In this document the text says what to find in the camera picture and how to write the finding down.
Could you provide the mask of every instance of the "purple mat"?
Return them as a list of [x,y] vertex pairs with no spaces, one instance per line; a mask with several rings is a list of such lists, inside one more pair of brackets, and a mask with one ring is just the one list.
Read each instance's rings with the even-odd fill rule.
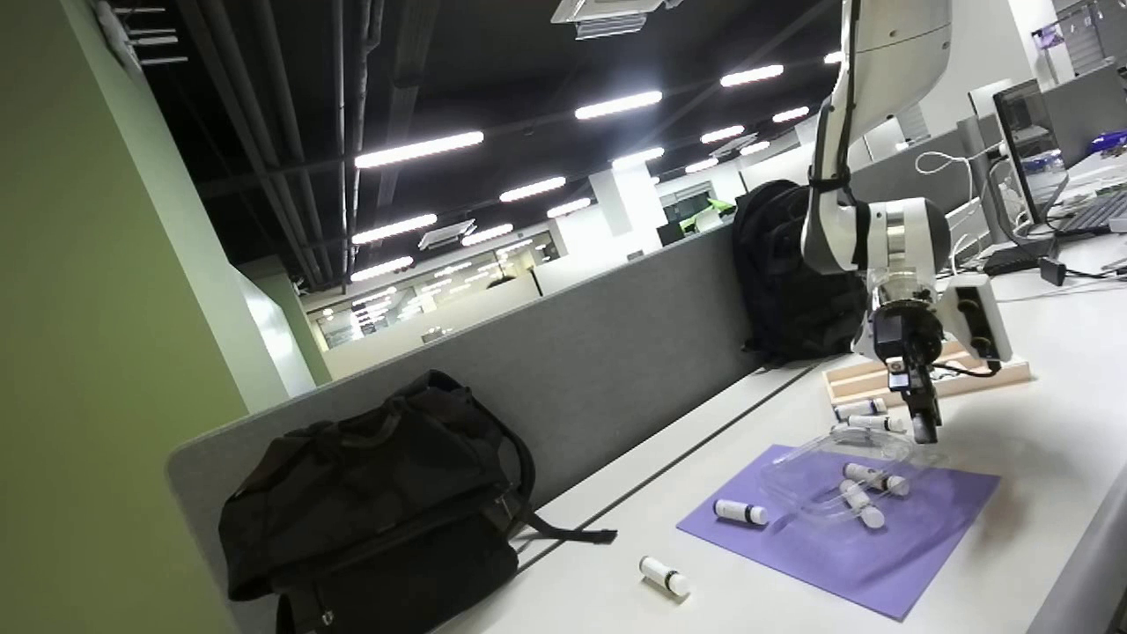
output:
[[[842,508],[839,482],[845,461],[910,475],[910,499],[875,492],[889,516],[883,530],[867,530]],[[907,620],[988,508],[993,487],[996,475],[777,443],[677,529],[839,597]],[[769,508],[771,524],[758,530],[720,521],[712,514],[720,497]]]

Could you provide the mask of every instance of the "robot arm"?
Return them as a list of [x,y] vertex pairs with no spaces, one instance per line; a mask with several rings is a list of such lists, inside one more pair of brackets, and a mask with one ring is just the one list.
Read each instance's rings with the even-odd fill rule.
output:
[[993,371],[1007,358],[1007,334],[991,277],[944,277],[947,218],[924,197],[856,200],[849,144],[916,107],[944,75],[951,0],[842,0],[842,75],[820,108],[811,165],[805,256],[813,270],[861,270],[875,291],[861,352],[889,365],[916,420],[916,440],[933,443],[940,406],[930,371],[954,334]]

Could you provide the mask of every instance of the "black bag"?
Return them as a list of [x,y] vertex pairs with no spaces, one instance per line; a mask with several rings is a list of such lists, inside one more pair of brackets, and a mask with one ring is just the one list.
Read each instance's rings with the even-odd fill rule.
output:
[[737,200],[732,252],[752,315],[748,348],[769,365],[845,352],[867,312],[861,274],[816,274],[800,239],[807,186],[771,178]]
[[283,595],[279,631],[417,634],[519,571],[511,534],[613,542],[548,524],[529,448],[469,386],[426,373],[380,407],[279,435],[226,499],[231,597]]

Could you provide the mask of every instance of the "white desk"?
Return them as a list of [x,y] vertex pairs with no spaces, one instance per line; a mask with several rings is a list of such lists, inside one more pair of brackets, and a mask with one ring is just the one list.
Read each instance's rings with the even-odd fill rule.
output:
[[[1040,283],[1024,274],[1010,284],[1014,291],[1030,291]],[[666,468],[595,521],[622,529],[613,544],[556,544],[503,593],[456,615],[445,634],[1024,631],[1127,466],[1127,296],[1024,296],[1005,303],[1005,315],[1014,348],[1031,361],[1040,379],[944,406],[944,466],[996,470],[1000,488],[907,622],[677,530],[677,521],[693,505],[765,448],[826,435],[826,384],[820,373],[807,373],[732,424],[720,440],[666,468],[677,452],[714,434],[730,416],[792,375],[765,373],[732,384],[548,508],[549,516],[580,521]],[[693,595],[677,604],[642,584],[633,568],[642,553],[677,564],[691,576]]]

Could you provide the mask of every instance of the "ceiling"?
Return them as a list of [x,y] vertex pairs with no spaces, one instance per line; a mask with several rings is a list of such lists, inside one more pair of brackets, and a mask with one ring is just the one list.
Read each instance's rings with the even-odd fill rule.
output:
[[[417,252],[421,234],[352,245],[352,232],[438,210],[440,222],[541,224],[584,195],[613,156],[664,144],[652,172],[710,156],[703,134],[816,107],[836,67],[839,0],[679,0],[637,34],[573,41],[556,0],[165,0],[187,64],[148,79],[233,264],[283,256],[303,288]],[[769,85],[721,90],[725,70],[787,64]],[[584,102],[664,88],[656,108],[577,124]],[[352,156],[484,130],[469,150],[357,172]],[[566,186],[526,203],[501,190],[541,177]]]

